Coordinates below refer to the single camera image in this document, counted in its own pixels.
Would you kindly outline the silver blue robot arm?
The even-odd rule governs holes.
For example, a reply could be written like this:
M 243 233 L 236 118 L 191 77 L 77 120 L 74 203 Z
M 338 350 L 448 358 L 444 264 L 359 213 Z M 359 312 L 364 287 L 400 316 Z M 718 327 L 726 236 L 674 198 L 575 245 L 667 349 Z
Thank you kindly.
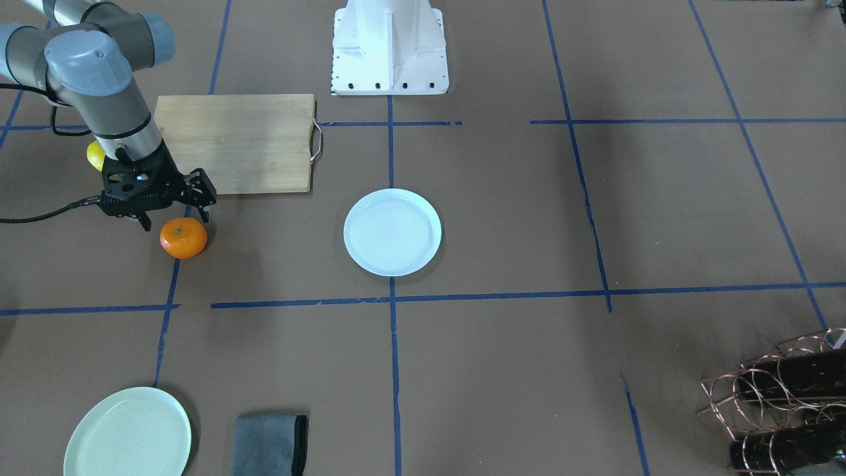
M 53 109 L 74 108 L 104 151 L 103 190 L 59 209 L 96 205 L 151 229 L 148 211 L 168 208 L 184 190 L 134 73 L 175 53 L 167 22 L 113 2 L 33 1 L 54 29 L 2 26 L 3 89 L 31 91 Z

